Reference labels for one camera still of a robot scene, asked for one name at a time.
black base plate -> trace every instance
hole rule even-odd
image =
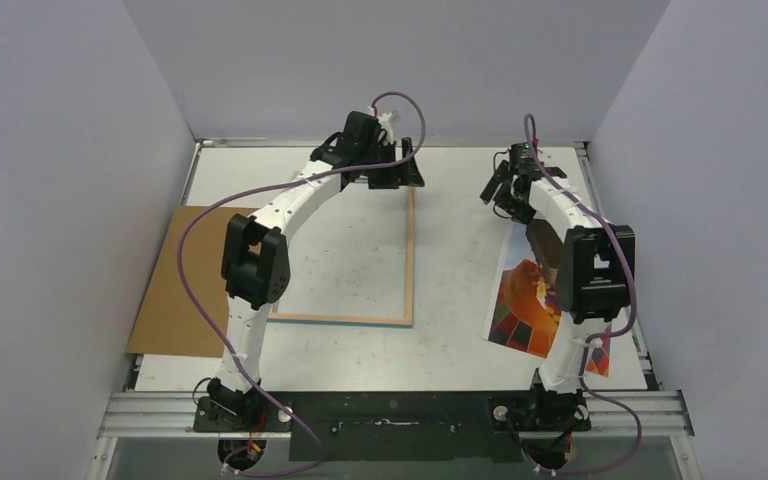
[[[505,405],[513,428],[522,431],[558,431],[537,428],[528,412],[536,392],[270,392],[290,406],[322,440],[332,461],[447,461],[482,457],[494,462],[521,462],[511,427],[493,417]],[[238,428],[235,417],[199,399],[193,430],[229,433]],[[576,430],[589,430],[590,422]],[[291,431],[290,461],[313,461],[322,456],[316,443],[295,422],[278,419],[278,409],[266,407],[263,432]]]

wooden frame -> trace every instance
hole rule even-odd
[[[414,230],[416,188],[408,188],[405,244],[405,310],[402,317],[370,317],[362,315],[321,315],[306,313],[281,313],[275,311],[275,305],[269,312],[269,320],[298,323],[335,323],[410,327],[413,325],[413,287],[414,287]]]

screw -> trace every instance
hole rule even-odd
[[[288,412],[292,412],[293,411],[293,409],[290,408],[290,407],[284,407],[284,408],[286,408]],[[279,422],[287,423],[287,422],[289,422],[291,420],[291,418],[292,417],[287,415],[287,412],[285,412],[284,410],[278,410],[278,421]]]
[[[499,405],[493,409],[493,418],[500,422],[504,422],[508,418],[508,407]]]

metal frame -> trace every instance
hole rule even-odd
[[[193,177],[203,148],[239,148],[239,147],[308,147],[318,146],[318,140],[269,140],[260,138],[242,139],[204,139],[196,141],[193,158],[190,162],[187,180],[181,193],[180,203],[189,196]],[[499,141],[480,139],[429,139],[427,146],[435,147],[495,147]],[[546,146],[572,146],[576,149],[594,207],[601,212],[602,204],[596,191],[590,169],[590,160],[583,142]],[[639,323],[635,325],[635,337],[638,343],[638,358],[644,374],[654,377],[649,352]],[[684,399],[679,391],[620,391],[613,392],[613,398],[620,399],[632,407],[643,423],[644,436],[669,437],[676,456],[676,462],[683,479],[701,479],[699,465],[693,451],[690,438],[693,426]],[[593,429],[580,432],[581,437],[630,437],[635,433],[635,425],[628,414],[618,407],[589,397],[587,399],[591,413]],[[99,438],[93,459],[90,462],[86,478],[104,480],[115,461],[118,438],[248,438],[247,432],[232,434],[206,434],[192,431],[196,405],[189,393],[183,392],[125,392],[114,393],[110,397],[104,414]],[[540,438],[544,434],[529,433],[523,438]],[[289,440],[288,433],[259,433],[255,438]]]
[[[607,392],[632,407],[643,422],[643,434],[655,437],[693,435],[681,392]],[[634,420],[616,405],[586,396],[592,430],[581,437],[634,436]],[[100,438],[248,438],[248,432],[199,433],[192,429],[196,405],[186,392],[127,392],[110,397]],[[555,437],[557,433],[528,433],[523,438]],[[255,438],[289,439],[289,433],[258,433]]]

small white connector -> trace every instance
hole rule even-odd
[[[370,115],[375,115],[375,109],[372,107],[369,107],[367,109]],[[392,111],[392,112],[384,112],[380,115],[378,115],[378,123],[381,124],[381,128],[384,130],[384,133],[386,136],[384,137],[384,143],[391,144],[396,143],[396,134],[393,133],[396,122],[399,121],[401,118],[399,116],[399,112]]]

